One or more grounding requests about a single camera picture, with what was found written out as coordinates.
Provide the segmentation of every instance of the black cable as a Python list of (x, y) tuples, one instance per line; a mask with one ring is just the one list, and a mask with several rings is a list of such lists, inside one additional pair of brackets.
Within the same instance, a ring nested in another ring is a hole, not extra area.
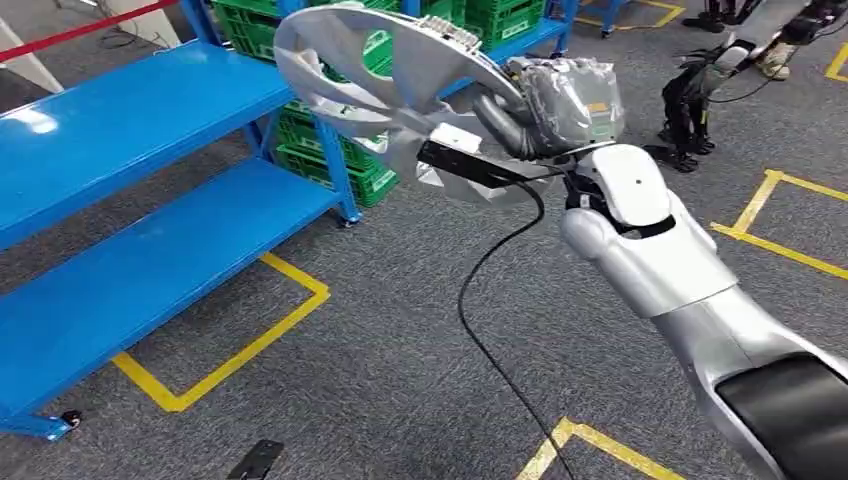
[[(561, 174), (562, 174), (562, 172), (552, 173), (552, 174), (545, 175), (545, 177), (561, 175)], [(565, 458), (563, 458), (562, 454), (559, 451), (561, 445), (557, 444), (557, 442), (553, 438), (553, 435), (548, 430), (548, 427), (545, 426), (545, 423), (542, 421), (542, 418), (539, 416), (538, 413), (536, 413), (536, 410), (530, 404), (530, 401), (527, 399), (526, 396), (524, 396), (524, 393), (522, 393), (521, 390), (518, 388), (518, 386), (512, 381), (512, 379), (509, 377), (509, 375), (506, 373), (506, 371), (504, 371), (501, 364), (489, 352), (489, 350), (486, 348), (486, 346), (483, 345), (483, 342), (480, 340), (479, 337), (477, 337), (477, 334), (474, 333), (474, 330), (471, 329), (471, 327), (468, 325), (468, 320), (465, 318), (465, 308), (464, 308), (465, 292), (468, 290), (468, 286), (471, 284), (471, 281), (474, 279), (474, 275), (476, 275), (477, 271), (480, 270), (480, 267), (482, 267), (483, 264), (486, 262), (486, 260), (488, 260), (489, 257), (491, 257), (499, 248), (504, 246), (504, 244), (506, 244), (507, 242), (509, 242), (513, 238), (521, 235), (522, 233), (526, 232), (527, 230), (530, 230), (531, 228), (535, 227), (536, 225), (539, 224), (539, 222), (542, 221), (543, 218), (545, 218), (545, 202), (542, 201), (542, 197), (539, 196), (539, 193), (536, 192), (536, 190), (533, 190), (532, 187), (528, 186), (524, 182), (516, 182), (515, 185), (518, 186), (519, 188), (521, 188), (522, 190), (524, 190), (525, 192), (527, 192), (527, 194), (530, 195), (530, 197), (533, 198), (533, 200), (536, 202), (536, 207), (538, 208), (538, 213), (536, 214), (536, 218), (534, 218), (533, 220), (531, 220), (529, 223), (527, 223), (523, 227), (519, 228), (518, 230), (516, 230), (516, 231), (510, 233), (509, 235), (507, 235), (506, 237), (502, 238), (500, 241), (498, 241), (498, 243), (496, 243), (492, 248), (490, 248), (480, 258), (480, 260), (477, 261), (477, 263), (471, 269), (471, 272), (468, 274), (467, 277), (465, 277), (465, 281), (462, 282), (462, 287), (459, 289), (459, 298), (457, 299), (457, 302), (456, 302), (456, 308), (457, 308), (457, 312), (459, 313), (459, 321), (462, 322), (462, 326), (463, 326), (463, 328), (465, 328), (465, 332), (468, 334), (469, 337), (471, 337), (471, 340), (474, 341), (474, 344), (477, 345), (477, 348), (479, 348), (480, 351), (483, 352), (483, 355), (485, 355), (486, 358), (489, 359), (489, 363), (491, 363), (492, 366), (495, 367), (495, 370), (497, 370), (498, 373), (500, 373), (501, 377), (504, 379), (504, 381), (507, 383), (507, 385), (509, 385), (509, 388), (512, 389), (512, 393), (514, 393), (515, 396), (518, 397), (519, 400), (521, 400), (521, 403), (524, 404), (524, 407), (527, 409), (528, 412), (530, 412), (530, 415), (533, 416), (533, 419), (536, 421), (536, 424), (539, 425), (539, 429), (542, 430), (542, 433), (545, 435), (545, 437), (548, 439), (548, 441), (551, 442), (551, 445), (554, 447), (554, 451), (556, 452), (556, 456), (557, 456), (557, 458), (559, 458), (559, 461), (562, 464), (563, 468), (565, 468), (565, 471), (568, 472), (569, 478), (571, 478), (571, 480), (575, 480), (576, 477), (571, 472), (571, 468), (569, 468), (568, 463), (566, 463)]]
[(774, 80), (775, 77), (777, 77), (777, 74), (780, 73), (780, 70), (783, 67), (785, 67), (789, 63), (790, 60), (792, 60), (792, 57), (794, 57), (795, 54), (798, 53), (798, 50), (800, 50), (800, 48), (796, 48), (792, 53), (790, 53), (789, 56), (786, 57), (786, 60), (783, 63), (780, 64), (780, 67), (776, 68), (774, 70), (774, 73), (772, 73), (771, 76), (768, 77), (766, 79), (766, 81), (762, 83), (762, 85), (751, 90), (750, 92), (746, 93), (745, 95), (741, 95), (741, 96), (735, 97), (735, 98), (728, 98), (727, 100), (713, 100), (712, 98), (709, 98), (708, 100), (710, 101), (710, 103), (733, 103), (733, 102), (738, 102), (739, 100), (744, 100), (744, 99), (750, 97), (751, 95), (754, 95), (755, 93), (759, 92), (760, 90), (766, 88), (766, 85), (771, 83), (772, 80)]
[[(109, 18), (115, 14), (107, 0), (98, 0), (96, 8), (103, 18)], [(135, 43), (138, 40), (138, 23), (133, 19), (129, 22), (133, 25), (134, 33), (125, 32), (120, 26), (115, 25), (97, 39), (97, 45), (104, 50), (115, 50)]]
[[(841, 26), (841, 27), (839, 27), (839, 28), (837, 28), (836, 30), (832, 30), (832, 31), (827, 32), (827, 33), (820, 33), (820, 34), (816, 35), (816, 36), (815, 36), (815, 38), (813, 38), (812, 40), (810, 40), (810, 43), (808, 43), (806, 46), (810, 46), (810, 45), (812, 45), (812, 44), (813, 44), (813, 42), (815, 42), (816, 40), (818, 40), (818, 39), (820, 39), (820, 38), (822, 38), (822, 37), (827, 37), (828, 35), (833, 35), (834, 33), (839, 32), (840, 30), (842, 30), (842, 29), (843, 29), (843, 28), (845, 28), (846, 26), (848, 26), (848, 20), (846, 20), (846, 21), (845, 21), (845, 23), (843, 23), (843, 24), (842, 24), (842, 26)], [(755, 93), (757, 93), (757, 92), (759, 92), (760, 90), (764, 89), (764, 88), (766, 87), (766, 85), (768, 85), (769, 83), (771, 83), (771, 81), (772, 81), (772, 80), (774, 80), (774, 78), (777, 76), (777, 74), (778, 74), (778, 73), (780, 73), (780, 70), (781, 70), (783, 67), (785, 67), (787, 64), (789, 64), (789, 61), (790, 61), (790, 60), (792, 60), (792, 57), (794, 57), (794, 56), (795, 56), (795, 54), (796, 54), (796, 53), (798, 53), (798, 50), (801, 50), (801, 48), (800, 48), (800, 47), (799, 47), (799, 48), (796, 48), (796, 49), (795, 49), (792, 53), (790, 53), (790, 54), (789, 54), (789, 56), (786, 58), (786, 61), (785, 61), (785, 62), (783, 62), (783, 63), (780, 65), (780, 68), (776, 69), (776, 70), (774, 71), (774, 73), (772, 73), (772, 74), (771, 74), (771, 76), (770, 76), (768, 79), (766, 79), (766, 81), (765, 81), (765, 82), (763, 82), (763, 84), (762, 84), (762, 85), (760, 85), (759, 87), (755, 88), (754, 90), (752, 90), (752, 91), (750, 91), (750, 92), (746, 93), (745, 95), (742, 95), (742, 96), (739, 96), (739, 97), (736, 97), (736, 98), (729, 98), (729, 99), (727, 99), (727, 100), (713, 100), (712, 98), (710, 98), (710, 99), (708, 99), (708, 100), (710, 101), (710, 103), (733, 103), (733, 102), (737, 102), (737, 101), (739, 101), (739, 100), (746, 99), (746, 98), (750, 97), (751, 95), (754, 95)]]
[(827, 32), (827, 33), (821, 33), (821, 34), (819, 34), (819, 35), (818, 35), (816, 38), (814, 38), (814, 39), (812, 40), (812, 42), (810, 42), (810, 43), (815, 42), (816, 40), (820, 39), (821, 37), (826, 37), (826, 36), (828, 36), (828, 35), (833, 35), (834, 33), (839, 33), (839, 31), (840, 31), (840, 30), (842, 30), (843, 28), (845, 28), (845, 27), (847, 27), (847, 26), (848, 26), (848, 19), (846, 19), (846, 20), (845, 20), (845, 23), (843, 23), (841, 27), (837, 28), (836, 30), (831, 30), (831, 31), (829, 31), (829, 32)]

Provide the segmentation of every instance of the yellow tape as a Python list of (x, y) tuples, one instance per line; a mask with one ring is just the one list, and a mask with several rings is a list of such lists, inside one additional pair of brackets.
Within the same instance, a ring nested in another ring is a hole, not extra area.
[(842, 45), (842, 50), (840, 50), (839, 53), (836, 54), (836, 57), (833, 58), (833, 61), (830, 62), (830, 66), (827, 67), (827, 71), (824, 73), (824, 76), (832, 78), (833, 80), (839, 80), (840, 82), (848, 82), (848, 76), (839, 74), (846, 61), (848, 61), (848, 42), (846, 42), (845, 45)]
[[(563, 417), (562, 420), (559, 421), (557, 426), (551, 431), (551, 437), (553, 437), (554, 442), (559, 445), (559, 448), (565, 446), (565, 443), (571, 438), (571, 434), (574, 432), (574, 424), (571, 423), (567, 418)], [(533, 455), (533, 458), (527, 462), (527, 465), (524, 466), (524, 469), (521, 470), (521, 473), (515, 477), (515, 480), (539, 480), (542, 478), (542, 475), (551, 466), (551, 462), (556, 458), (556, 450), (554, 450), (554, 446), (551, 445), (550, 440), (545, 440), (542, 443), (542, 446), (536, 451), (536, 455)]]
[(807, 190), (812, 190), (816, 193), (822, 193), (824, 195), (828, 195), (837, 200), (842, 200), (848, 202), (848, 193), (840, 192), (838, 190), (834, 190), (832, 188), (825, 187), (824, 185), (819, 185), (818, 183), (809, 182), (807, 180), (793, 177), (792, 175), (783, 174), (780, 178), (784, 182), (791, 183), (793, 185), (798, 185), (799, 187), (806, 188)]
[(748, 202), (745, 210), (742, 211), (742, 215), (739, 215), (739, 219), (733, 224), (733, 229), (735, 231), (745, 232), (748, 230), (748, 227), (754, 223), (754, 219), (757, 217), (757, 214), (760, 213), (760, 209), (763, 208), (766, 200), (768, 200), (771, 192), (774, 191), (774, 187), (777, 186), (782, 177), (783, 172), (766, 170), (766, 179), (760, 185), (760, 188), (757, 189), (757, 192), (754, 193), (754, 196), (751, 197), (751, 201)]
[[(684, 480), (680, 475), (652, 461), (650, 458), (636, 453), (603, 433), (588, 425), (577, 424), (563, 417), (551, 432), (554, 441), (562, 448), (572, 436), (577, 436), (590, 445), (612, 455), (618, 460), (630, 465), (640, 472), (657, 480)], [(556, 452), (549, 440), (546, 440), (536, 451), (536, 455), (527, 462), (516, 480), (539, 480), (556, 458)]]
[[(595, 0), (584, 0), (583, 2), (580, 3), (580, 5), (586, 6), (586, 5), (589, 5), (590, 3), (594, 2), (594, 1)], [(624, 26), (620, 26), (620, 27), (617, 26), (617, 25), (613, 25), (614, 30), (627, 31), (627, 30), (635, 30), (635, 29), (643, 29), (643, 28), (661, 28), (661, 27), (666, 26), (668, 24), (668, 22), (674, 20), (678, 15), (680, 15), (681, 13), (686, 11), (686, 9), (684, 7), (681, 7), (679, 5), (671, 5), (669, 3), (656, 2), (654, 0), (632, 0), (632, 1), (634, 3), (641, 3), (641, 4), (644, 4), (644, 5), (650, 5), (652, 7), (664, 8), (664, 9), (668, 10), (668, 13), (666, 13), (657, 23), (655, 23), (653, 25), (624, 25)], [(586, 18), (586, 17), (576, 16), (576, 17), (574, 17), (574, 21), (580, 22), (580, 23), (586, 23), (588, 25), (594, 25), (596, 27), (604, 26), (603, 22), (598, 21), (598, 20), (593, 20), (593, 19), (590, 19), (590, 18)]]
[(741, 240), (743, 242), (748, 242), (751, 245), (756, 245), (760, 248), (764, 248), (772, 253), (776, 253), (778, 255), (783, 255), (786, 258), (791, 258), (796, 262), (803, 263), (805, 265), (809, 265), (810, 267), (817, 268), (825, 273), (829, 273), (833, 276), (842, 278), (844, 280), (848, 280), (848, 270), (844, 268), (837, 267), (836, 265), (831, 265), (827, 262), (823, 262), (817, 258), (813, 258), (809, 255), (804, 255), (801, 252), (796, 252), (790, 248), (786, 248), (783, 245), (779, 245), (774, 242), (770, 242), (768, 240), (764, 240), (759, 237), (755, 237), (750, 233), (739, 232), (732, 227), (725, 227), (724, 225), (718, 223), (711, 223), (710, 227), (717, 232), (721, 232), (727, 236), (733, 237), (737, 240)]
[(268, 347), (268, 345), (297, 325), (298, 322), (303, 320), (304, 317), (309, 315), (330, 297), (330, 288), (326, 284), (310, 277), (276, 255), (272, 253), (265, 253), (260, 257), (260, 260), (283, 275), (286, 275), (297, 283), (303, 285), (312, 291), (314, 295), (300, 304), (293, 312), (281, 318), (267, 332), (260, 335), (259, 338), (251, 342), (250, 345), (245, 347), (235, 356), (224, 362), (220, 367), (191, 387), (187, 392), (180, 396), (174, 395), (167, 387), (162, 385), (156, 377), (154, 377), (126, 352), (121, 352), (116, 355), (112, 359), (112, 363), (120, 368), (121, 371), (130, 378), (130, 380), (135, 382), (135, 384), (138, 385), (144, 393), (153, 399), (153, 401), (166, 412), (182, 412), (190, 407), (201, 397), (223, 382), (227, 377), (232, 375), (236, 370), (243, 367), (247, 362), (253, 359), (253, 357), (258, 355), (259, 352)]

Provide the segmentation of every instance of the red rope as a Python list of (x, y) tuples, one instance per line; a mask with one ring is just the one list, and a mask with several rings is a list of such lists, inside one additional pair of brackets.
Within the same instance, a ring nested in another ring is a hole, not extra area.
[(57, 33), (56, 35), (51, 35), (46, 38), (42, 38), (41, 40), (36, 40), (34, 42), (27, 43), (25, 45), (21, 45), (19, 47), (10, 48), (8, 50), (3, 50), (0, 52), (0, 63), (5, 62), (11, 58), (20, 57), (21, 55), (26, 55), (27, 53), (32, 53), (38, 50), (43, 50), (51, 45), (55, 45), (57, 43), (62, 43), (72, 38), (79, 37), (80, 35), (85, 35), (86, 33), (91, 33), (96, 30), (100, 30), (101, 28), (106, 28), (112, 25), (116, 25), (118, 23), (123, 22), (124, 20), (129, 20), (131, 18), (135, 18), (145, 13), (150, 13), (154, 10), (159, 10), (162, 7), (166, 7), (168, 5), (172, 5), (177, 3), (179, 0), (157, 0), (156, 2), (151, 3), (150, 5), (145, 5), (141, 8), (136, 8), (135, 10), (130, 10), (127, 13), (122, 13), (120, 15), (115, 15), (114, 17), (104, 18), (103, 20), (96, 21), (94, 23), (89, 23), (88, 25), (83, 25), (81, 27), (77, 27), (62, 33)]

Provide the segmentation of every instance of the blue shelf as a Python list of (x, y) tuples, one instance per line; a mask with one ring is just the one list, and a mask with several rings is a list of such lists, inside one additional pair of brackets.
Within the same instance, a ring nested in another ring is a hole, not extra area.
[(0, 250), (292, 98), (273, 65), (191, 42), (0, 115)]
[(0, 297), (0, 423), (37, 409), (340, 198), (245, 160)]
[[(552, 40), (560, 35), (568, 33), (570, 28), (571, 25), (569, 23), (561, 20), (542, 18), (533, 30), (530, 30), (515, 40), (495, 48), (491, 52), (486, 52), (486, 55), (499, 64), (502, 64), (509, 57), (523, 55), (542, 42)], [(448, 95), (456, 93), (457, 91), (467, 87), (470, 83), (471, 82), (467, 79), (460, 80), (442, 91), (441, 96), (447, 97)]]

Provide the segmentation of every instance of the green crate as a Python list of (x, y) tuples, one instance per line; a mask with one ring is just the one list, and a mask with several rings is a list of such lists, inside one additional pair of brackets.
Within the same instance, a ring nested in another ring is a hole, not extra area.
[[(302, 177), (333, 188), (327, 162), (323, 157), (309, 155), (285, 146), (277, 147), (277, 164)], [(375, 164), (367, 170), (347, 167), (350, 186), (356, 202), (363, 207), (373, 207), (398, 183), (395, 172)]]
[(279, 12), (277, 0), (213, 0), (213, 2), (241, 10), (251, 10), (271, 17), (276, 17)]
[[(333, 3), (340, 3), (346, 0), (310, 0), (310, 7), (318, 7), (321, 5), (330, 5)], [(373, 8), (376, 10), (389, 10), (392, 12), (400, 11), (400, 1), (399, 0), (365, 0), (362, 2), (366, 8)]]
[(368, 36), (362, 50), (362, 61), (365, 67), (374, 71), (373, 67), (380, 65), (392, 57), (392, 36), (385, 30), (377, 30)]
[(466, 5), (465, 23), (489, 50), (533, 29), (544, 7), (544, 0), (476, 1)]
[[(304, 121), (300, 118), (281, 115), (277, 125), (277, 138), (280, 144), (288, 148), (316, 156), (324, 154), (324, 146), (321, 145), (315, 124), (311, 120)], [(339, 138), (339, 143), (348, 166), (367, 170), (376, 165), (376, 160), (352, 141)]]
[(309, 110), (309, 107), (300, 100), (292, 100), (285, 104), (285, 106), (283, 106), (283, 111), (280, 113), (280, 116), (286, 115), (298, 120), (306, 120), (308, 122), (312, 121), (312, 112)]
[[(365, 68), (368, 69), (371, 73), (375, 75), (383, 75), (385, 77), (390, 77), (392, 75), (392, 57), (391, 53), (387, 58), (380, 60), (379, 62), (375, 62), (372, 64), (366, 64)], [(350, 83), (348, 80), (341, 75), (340, 73), (333, 70), (333, 67), (329, 65), (324, 65), (324, 75), (327, 76), (330, 80), (339, 83)]]
[(465, 23), (465, 0), (426, 0), (421, 2), (421, 16), (441, 17), (462, 27)]
[(274, 34), (280, 24), (278, 18), (218, 1), (212, 5), (221, 28), (236, 51), (274, 61)]

